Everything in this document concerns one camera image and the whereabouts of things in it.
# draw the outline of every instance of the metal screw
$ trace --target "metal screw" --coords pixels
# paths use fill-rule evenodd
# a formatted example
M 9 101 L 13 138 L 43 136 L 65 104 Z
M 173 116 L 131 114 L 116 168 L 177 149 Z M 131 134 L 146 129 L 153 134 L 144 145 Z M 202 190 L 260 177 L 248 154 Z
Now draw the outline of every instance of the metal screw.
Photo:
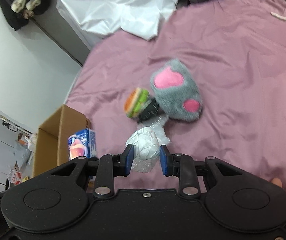
M 99 195 L 106 195 L 110 193 L 110 188 L 109 187 L 97 187 L 95 189 L 95 193 Z
M 151 193 L 148 193 L 148 192 L 145 192 L 145 193 L 143 193 L 143 195 L 142 195 L 143 197 L 151 197 L 152 196 L 152 194 Z
M 197 188 L 195 188 L 195 187 L 185 187 L 184 189 L 183 189 L 183 193 L 185 194 L 185 195 L 195 195 L 195 194 L 197 194 L 199 192 L 199 190 L 197 189 Z

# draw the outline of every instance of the pink paw pad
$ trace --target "pink paw pad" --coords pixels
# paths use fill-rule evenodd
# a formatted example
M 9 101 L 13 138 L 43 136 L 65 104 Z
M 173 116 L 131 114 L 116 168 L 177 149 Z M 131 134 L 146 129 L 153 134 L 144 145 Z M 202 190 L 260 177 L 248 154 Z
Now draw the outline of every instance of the pink paw pad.
M 196 112 L 200 108 L 200 103 L 194 99 L 188 99 L 183 103 L 183 107 L 188 112 Z
M 183 85 L 184 78 L 181 73 L 174 72 L 171 67 L 166 67 L 161 73 L 154 78 L 154 85 L 158 89 L 166 89 L 170 87 L 179 87 Z

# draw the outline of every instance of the pink bedsheet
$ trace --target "pink bedsheet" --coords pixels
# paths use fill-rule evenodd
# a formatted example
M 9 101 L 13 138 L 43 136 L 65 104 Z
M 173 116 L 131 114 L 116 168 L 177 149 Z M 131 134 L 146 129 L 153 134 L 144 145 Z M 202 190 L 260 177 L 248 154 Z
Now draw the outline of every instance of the pink bedsheet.
M 89 55 L 67 105 L 96 130 L 99 155 L 121 153 L 136 130 L 123 104 L 154 71 L 178 58 L 204 101 L 199 121 L 170 120 L 171 152 L 213 155 L 286 189 L 286 16 L 284 0 L 213 0 L 178 10 L 155 41 L 123 31 Z M 116 188 L 173 188 L 177 178 L 151 173 L 115 178 Z

